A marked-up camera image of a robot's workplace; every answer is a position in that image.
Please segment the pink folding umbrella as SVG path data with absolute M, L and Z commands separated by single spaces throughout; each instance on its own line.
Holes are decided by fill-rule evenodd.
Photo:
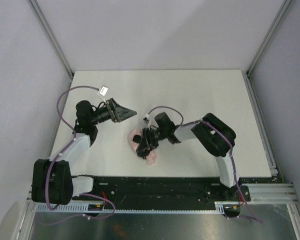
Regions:
M 142 135 L 142 130 L 140 128 L 134 129 L 130 134 L 129 134 L 129 141 L 130 141 L 130 146 L 131 148 L 136 152 L 138 146 L 140 145 L 141 142 L 141 135 Z M 142 157 L 142 159 L 146 160 L 147 165 L 153 165 L 156 160 L 157 160 L 157 155 L 156 153 L 152 150 L 148 153 L 147 156 Z

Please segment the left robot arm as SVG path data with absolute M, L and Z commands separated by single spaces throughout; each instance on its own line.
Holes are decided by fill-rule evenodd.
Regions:
M 120 123 L 137 115 L 136 111 L 119 105 L 113 98 L 98 106 L 82 100 L 75 109 L 73 138 L 57 153 L 47 159 L 38 159 L 33 166 L 31 199 L 47 204 L 50 210 L 67 205 L 73 197 L 93 190 L 93 178 L 73 177 L 71 167 L 94 144 L 98 134 L 97 124 L 108 120 Z

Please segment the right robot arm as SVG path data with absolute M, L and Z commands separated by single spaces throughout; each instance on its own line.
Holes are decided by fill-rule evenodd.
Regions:
M 154 120 L 156 126 L 147 125 L 145 128 L 135 129 L 129 136 L 137 156 L 152 165 L 157 160 L 155 149 L 160 141 L 168 140 L 174 145 L 197 139 L 215 157 L 220 181 L 216 195 L 229 200 L 240 178 L 235 173 L 232 161 L 235 132 L 212 113 L 186 124 L 175 124 L 165 112 L 156 115 Z

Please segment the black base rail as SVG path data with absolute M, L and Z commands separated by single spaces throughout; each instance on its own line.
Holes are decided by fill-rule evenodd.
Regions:
M 217 196 L 217 177 L 93 176 L 93 189 L 74 200 L 105 196 L 120 210 L 204 210 L 214 202 L 251 201 L 246 185 L 234 187 L 230 199 Z

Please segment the aluminium frame post left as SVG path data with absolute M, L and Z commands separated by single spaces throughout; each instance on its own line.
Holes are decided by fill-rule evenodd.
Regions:
M 41 26 L 46 38 L 48 39 L 52 49 L 54 50 L 57 58 L 59 59 L 61 65 L 63 66 L 64 70 L 66 71 L 68 77 L 70 79 L 73 79 L 74 72 L 72 71 L 70 64 L 68 63 L 66 56 L 65 56 L 60 44 L 58 43 L 58 40 L 55 37 L 55 34 L 53 33 L 38 2 L 36 0 L 27 0 L 27 3 L 29 4 L 34 16 L 36 17 L 39 25 Z

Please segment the aluminium frame post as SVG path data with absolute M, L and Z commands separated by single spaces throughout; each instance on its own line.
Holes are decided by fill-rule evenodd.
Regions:
M 265 54 L 266 50 L 270 46 L 271 42 L 273 41 L 279 28 L 283 24 L 285 18 L 287 17 L 288 13 L 290 12 L 290 10 L 295 2 L 296 2 L 295 0 L 284 0 L 283 3 L 281 4 L 278 12 L 276 13 L 269 29 L 267 30 L 267 32 L 260 44 L 256 54 L 254 55 L 249 67 L 246 70 L 246 75 L 248 78 L 251 77 L 254 70 L 258 66 L 263 55 Z
M 38 2 L 36 0 L 27 0 L 27 3 L 29 4 L 34 16 L 36 17 L 39 25 L 41 26 L 46 38 L 48 39 L 52 49 L 54 50 L 57 58 L 59 59 L 61 65 L 63 66 L 64 70 L 66 71 L 68 77 L 70 79 L 73 79 L 74 72 L 72 71 L 70 64 L 68 63 L 66 56 L 65 56 L 60 44 L 58 43 L 58 40 L 55 37 L 55 34 L 53 33 Z

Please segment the aluminium frame post right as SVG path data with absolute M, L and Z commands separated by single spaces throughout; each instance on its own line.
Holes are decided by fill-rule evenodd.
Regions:
M 283 24 L 285 18 L 287 17 L 288 13 L 290 12 L 290 10 L 295 2 L 296 2 L 295 0 L 284 0 L 283 3 L 281 4 L 278 12 L 276 13 L 269 29 L 267 30 L 267 32 L 260 44 L 256 54 L 254 55 L 249 67 L 246 70 L 246 75 L 248 78 L 251 77 L 254 70 L 258 66 L 263 55 L 265 54 L 266 50 L 270 46 L 271 42 L 273 41 L 279 28 Z

